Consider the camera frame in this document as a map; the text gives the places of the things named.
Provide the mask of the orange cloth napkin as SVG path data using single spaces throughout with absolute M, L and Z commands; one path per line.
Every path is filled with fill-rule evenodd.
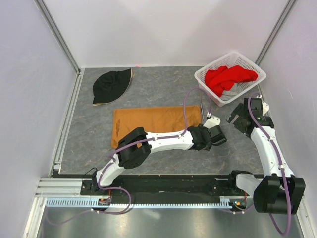
M 166 133 L 185 128 L 182 106 L 115 109 L 111 147 L 118 147 L 119 141 L 137 127 L 146 132 Z

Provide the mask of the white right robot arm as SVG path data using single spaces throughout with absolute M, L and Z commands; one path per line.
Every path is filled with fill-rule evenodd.
M 287 165 L 276 139 L 274 123 L 264 115 L 260 98 L 244 98 L 231 113 L 227 122 L 233 123 L 256 146 L 264 172 L 259 181 L 250 172 L 234 172 L 227 182 L 228 192 L 238 195 L 245 191 L 252 196 L 259 213 L 295 215 L 303 197 L 306 184 L 303 178 L 294 176 Z

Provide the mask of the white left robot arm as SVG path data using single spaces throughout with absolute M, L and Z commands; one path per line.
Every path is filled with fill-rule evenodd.
M 219 125 L 207 128 L 202 124 L 185 130 L 168 133 L 146 132 L 138 127 L 119 141 L 118 147 L 109 155 L 110 161 L 92 175 L 92 190 L 103 195 L 107 193 L 123 171 L 140 166 L 145 159 L 156 152 L 168 150 L 210 150 L 212 146 L 227 141 Z

